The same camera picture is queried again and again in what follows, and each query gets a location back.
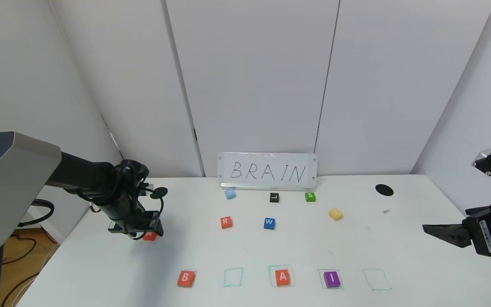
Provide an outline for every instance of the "white table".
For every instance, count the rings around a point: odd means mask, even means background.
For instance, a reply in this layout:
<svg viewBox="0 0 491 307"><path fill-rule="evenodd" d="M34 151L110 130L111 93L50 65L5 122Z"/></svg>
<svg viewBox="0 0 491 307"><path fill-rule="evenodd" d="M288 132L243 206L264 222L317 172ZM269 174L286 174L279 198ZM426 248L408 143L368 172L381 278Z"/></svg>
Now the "white table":
<svg viewBox="0 0 491 307"><path fill-rule="evenodd" d="M424 223L463 219L425 176L320 177L315 203L279 192L278 204L269 191L238 190L227 200L215 178L148 182L169 189L164 237L132 241L109 233L103 213L88 212L19 306L491 306L491 258L423 233ZM378 183L395 194L378 194ZM334 207L344 213L339 221L328 216ZM221 229L229 215L234 226ZM276 219L274 231L263 229L265 217ZM280 264L292 267L294 287L271 286L268 266ZM236 267L241 286L223 287L224 271ZM323 289L318 269L339 270L344 289ZM364 269L383 270L385 280L367 281ZM197 271L192 288L176 286L181 270Z"/></svg>

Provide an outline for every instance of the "letter b block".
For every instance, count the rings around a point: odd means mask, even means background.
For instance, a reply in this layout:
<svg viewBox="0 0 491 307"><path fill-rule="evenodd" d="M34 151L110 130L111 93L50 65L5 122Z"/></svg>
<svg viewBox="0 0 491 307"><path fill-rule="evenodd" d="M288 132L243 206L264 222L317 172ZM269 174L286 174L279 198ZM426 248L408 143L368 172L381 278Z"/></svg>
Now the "letter b block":
<svg viewBox="0 0 491 307"><path fill-rule="evenodd" d="M179 280L177 280L177 285L179 287L191 288L193 286L195 276L196 273L193 271L181 271Z"/></svg>

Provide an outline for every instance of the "black round disk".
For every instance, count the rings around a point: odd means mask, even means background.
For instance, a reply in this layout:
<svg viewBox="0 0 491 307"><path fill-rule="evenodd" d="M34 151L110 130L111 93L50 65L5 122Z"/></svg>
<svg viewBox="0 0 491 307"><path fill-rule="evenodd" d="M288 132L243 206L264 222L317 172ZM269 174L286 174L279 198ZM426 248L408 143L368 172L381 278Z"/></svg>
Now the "black round disk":
<svg viewBox="0 0 491 307"><path fill-rule="evenodd" d="M158 200L160 197L166 196L168 194L168 189L165 187L157 187L154 189L155 193L152 193L150 197L154 200Z"/></svg>
<svg viewBox="0 0 491 307"><path fill-rule="evenodd" d="M376 192L384 195L384 196L392 196L393 189L388 187L387 185L376 185Z"/></svg>

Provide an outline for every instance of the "letter r block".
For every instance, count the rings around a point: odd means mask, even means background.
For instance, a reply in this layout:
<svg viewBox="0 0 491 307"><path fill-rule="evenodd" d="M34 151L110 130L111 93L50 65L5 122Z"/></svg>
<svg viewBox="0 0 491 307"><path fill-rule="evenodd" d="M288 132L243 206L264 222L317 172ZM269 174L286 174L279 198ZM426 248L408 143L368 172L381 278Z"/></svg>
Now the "letter r block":
<svg viewBox="0 0 491 307"><path fill-rule="evenodd" d="M228 227L232 227L232 218L230 216L221 218L221 228L227 229Z"/></svg>

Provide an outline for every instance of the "white wall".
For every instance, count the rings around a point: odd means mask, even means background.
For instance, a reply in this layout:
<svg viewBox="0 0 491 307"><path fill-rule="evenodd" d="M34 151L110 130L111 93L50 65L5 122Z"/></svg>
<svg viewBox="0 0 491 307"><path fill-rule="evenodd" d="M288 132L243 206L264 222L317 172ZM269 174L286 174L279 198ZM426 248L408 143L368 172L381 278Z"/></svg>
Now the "white wall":
<svg viewBox="0 0 491 307"><path fill-rule="evenodd" d="M220 151L313 153L337 0L168 0L207 176Z"/></svg>
<svg viewBox="0 0 491 307"><path fill-rule="evenodd" d="M0 131L6 130L91 161L120 161L47 0L0 0ZM58 188L45 187L39 197L56 206L50 225L42 225L60 242L88 208ZM29 213L40 215L36 208Z"/></svg>
<svg viewBox="0 0 491 307"><path fill-rule="evenodd" d="M490 11L491 0L341 1L319 174L410 173Z"/></svg>
<svg viewBox="0 0 491 307"><path fill-rule="evenodd" d="M202 176L164 0L52 4L123 156L151 177Z"/></svg>
<svg viewBox="0 0 491 307"><path fill-rule="evenodd" d="M491 148L491 15L413 173L427 175L462 212L488 206L491 179L471 166L487 148Z"/></svg>

